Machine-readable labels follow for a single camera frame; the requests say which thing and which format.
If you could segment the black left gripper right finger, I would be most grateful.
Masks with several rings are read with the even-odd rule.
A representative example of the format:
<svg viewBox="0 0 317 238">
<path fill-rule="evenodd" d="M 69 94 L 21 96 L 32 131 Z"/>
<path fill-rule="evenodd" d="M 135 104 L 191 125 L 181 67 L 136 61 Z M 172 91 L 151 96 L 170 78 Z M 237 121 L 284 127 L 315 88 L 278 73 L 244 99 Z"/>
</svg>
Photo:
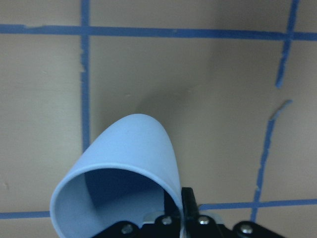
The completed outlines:
<svg viewBox="0 0 317 238">
<path fill-rule="evenodd" d="M 181 190 L 183 213 L 185 221 L 194 221 L 199 216 L 196 199 L 191 187 L 183 187 Z"/>
</svg>

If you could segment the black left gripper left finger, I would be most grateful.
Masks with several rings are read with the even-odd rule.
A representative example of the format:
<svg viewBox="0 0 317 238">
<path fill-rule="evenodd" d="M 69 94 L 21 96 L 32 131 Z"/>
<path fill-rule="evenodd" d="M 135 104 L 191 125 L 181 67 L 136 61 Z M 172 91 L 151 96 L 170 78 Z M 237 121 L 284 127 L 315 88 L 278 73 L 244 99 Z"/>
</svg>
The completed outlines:
<svg viewBox="0 0 317 238">
<path fill-rule="evenodd" d="M 164 215 L 180 218 L 180 212 L 169 193 L 164 192 Z"/>
</svg>

